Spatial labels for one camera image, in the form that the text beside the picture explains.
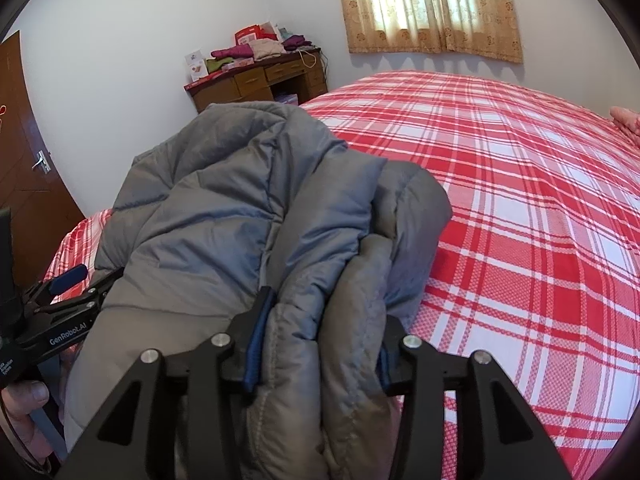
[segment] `purple clothing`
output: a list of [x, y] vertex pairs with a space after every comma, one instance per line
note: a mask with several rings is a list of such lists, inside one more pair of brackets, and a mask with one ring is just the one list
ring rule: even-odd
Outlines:
[[225, 48], [223, 50], [213, 50], [211, 53], [211, 57], [215, 57], [221, 59], [223, 57], [253, 57], [254, 51], [251, 50], [251, 47], [247, 44], [236, 45], [231, 48]]
[[307, 41], [304, 36], [300, 36], [299, 34], [294, 34], [290, 38], [287, 38], [282, 42], [282, 46], [285, 50], [292, 51], [296, 50], [299, 46], [310, 45], [311, 42]]

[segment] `floral pattern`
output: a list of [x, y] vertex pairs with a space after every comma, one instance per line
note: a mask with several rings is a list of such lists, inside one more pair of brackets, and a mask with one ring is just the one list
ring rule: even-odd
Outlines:
[[342, 0], [349, 52], [464, 52], [522, 63], [513, 0]]

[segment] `door handle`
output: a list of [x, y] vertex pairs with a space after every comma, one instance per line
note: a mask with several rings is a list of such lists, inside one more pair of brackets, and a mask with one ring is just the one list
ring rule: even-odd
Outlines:
[[42, 150], [38, 152], [38, 160], [31, 167], [31, 171], [35, 170], [38, 166], [42, 166], [42, 171], [44, 171], [44, 174], [47, 174], [49, 173], [49, 171], [51, 171], [51, 166], [47, 162], [47, 157], [44, 155], [44, 152]]

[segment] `cable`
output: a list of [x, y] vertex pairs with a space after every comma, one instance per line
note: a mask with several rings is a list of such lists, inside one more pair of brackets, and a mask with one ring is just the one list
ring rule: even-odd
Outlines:
[[[309, 66], [308, 64], [306, 64], [305, 57], [302, 54], [309, 54], [314, 59], [313, 65]], [[302, 60], [302, 64], [307, 68], [313, 68], [316, 66], [316, 64], [318, 64], [318, 58], [311, 52], [304, 52], [303, 50], [300, 50], [300, 59]]]
[[31, 451], [29, 451], [29, 449], [27, 448], [27, 445], [18, 436], [18, 433], [17, 431], [15, 431], [14, 425], [12, 424], [8, 413], [6, 412], [6, 406], [4, 405], [4, 399], [2, 398], [2, 395], [0, 395], [0, 410], [2, 410], [2, 415], [4, 416], [4, 420], [6, 420], [6, 423], [9, 426], [9, 429], [11, 430], [11, 433], [13, 434], [14, 438], [20, 443], [22, 450], [25, 452], [27, 457], [29, 457], [31, 462], [33, 462], [33, 463], [26, 462], [27, 466], [33, 469], [36, 473], [43, 475], [47, 479], [53, 480], [53, 476], [51, 476], [49, 474], [49, 471], [47, 471], [46, 469], [43, 468], [43, 466], [40, 465], [40, 462], [36, 460], [36, 457], [32, 455]]
[[324, 66], [322, 67], [322, 71], [324, 72], [324, 82], [329, 86], [329, 58], [325, 56], [324, 52], [320, 51], [321, 59], [324, 59]]

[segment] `red plaid bedsheet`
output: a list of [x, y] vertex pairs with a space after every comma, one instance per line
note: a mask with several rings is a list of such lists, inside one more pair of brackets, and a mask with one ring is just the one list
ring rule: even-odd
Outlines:
[[[584, 108], [465, 76], [382, 73], [304, 108], [355, 149], [416, 162], [444, 186], [454, 217], [413, 331], [441, 351], [494, 354], [587, 479], [640, 397], [640, 152]], [[92, 263], [107, 214], [65, 239], [56, 270]]]

